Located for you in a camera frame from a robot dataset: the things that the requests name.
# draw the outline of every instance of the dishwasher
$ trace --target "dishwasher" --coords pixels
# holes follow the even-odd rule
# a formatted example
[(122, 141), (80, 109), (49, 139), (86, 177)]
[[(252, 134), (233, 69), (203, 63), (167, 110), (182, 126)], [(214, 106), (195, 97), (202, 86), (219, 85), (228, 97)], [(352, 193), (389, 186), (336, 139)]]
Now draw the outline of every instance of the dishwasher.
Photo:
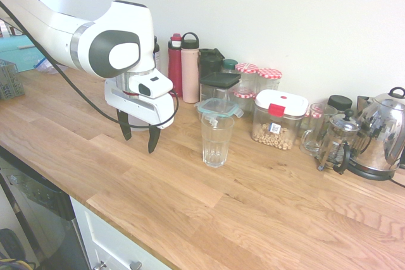
[(43, 270), (89, 270), (69, 195), (0, 146), (0, 184)]

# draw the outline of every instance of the bottle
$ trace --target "bottle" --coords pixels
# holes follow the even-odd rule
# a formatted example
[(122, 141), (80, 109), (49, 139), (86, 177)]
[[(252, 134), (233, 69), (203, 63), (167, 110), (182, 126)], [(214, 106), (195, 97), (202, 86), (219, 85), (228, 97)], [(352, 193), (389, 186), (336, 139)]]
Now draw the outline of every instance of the bottle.
[(173, 89), (179, 97), (183, 96), (182, 83), (182, 36), (173, 34), (169, 40), (169, 79), (173, 82)]
[[(188, 34), (193, 35), (195, 39), (185, 39)], [(199, 101), (198, 49), (198, 36), (192, 32), (184, 34), (182, 38), (183, 101), (189, 104)]]
[(160, 46), (158, 44), (158, 38), (154, 37), (154, 50), (153, 50), (154, 66), (160, 71)]

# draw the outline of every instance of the red clip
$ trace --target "red clip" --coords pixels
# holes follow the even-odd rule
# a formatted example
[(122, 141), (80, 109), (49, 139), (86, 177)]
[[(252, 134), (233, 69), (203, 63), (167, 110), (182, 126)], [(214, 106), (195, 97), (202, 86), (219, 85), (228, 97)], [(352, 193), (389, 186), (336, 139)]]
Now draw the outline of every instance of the red clip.
[(270, 104), (268, 107), (268, 114), (276, 116), (276, 117), (283, 117), (285, 107), (279, 106), (278, 104)]

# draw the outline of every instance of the dish rack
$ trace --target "dish rack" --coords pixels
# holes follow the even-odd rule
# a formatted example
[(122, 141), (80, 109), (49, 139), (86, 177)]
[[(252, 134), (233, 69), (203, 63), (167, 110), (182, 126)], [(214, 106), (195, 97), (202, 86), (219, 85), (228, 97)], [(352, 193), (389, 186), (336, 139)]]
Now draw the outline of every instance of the dish rack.
[(18, 78), (17, 65), (0, 59), (0, 99), (10, 99), (24, 93)]

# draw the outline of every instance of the pink water bottle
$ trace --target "pink water bottle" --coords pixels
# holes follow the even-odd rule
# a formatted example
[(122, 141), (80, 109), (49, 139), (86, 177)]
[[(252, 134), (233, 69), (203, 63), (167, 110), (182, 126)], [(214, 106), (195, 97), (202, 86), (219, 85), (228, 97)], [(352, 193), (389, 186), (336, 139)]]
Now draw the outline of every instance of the pink water bottle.
[[(195, 39), (185, 39), (187, 34), (193, 35)], [(182, 39), (183, 100), (189, 104), (199, 101), (198, 50), (198, 36), (192, 32), (184, 34)]]
[(183, 96), (182, 83), (182, 36), (173, 34), (169, 40), (169, 79), (179, 97)]

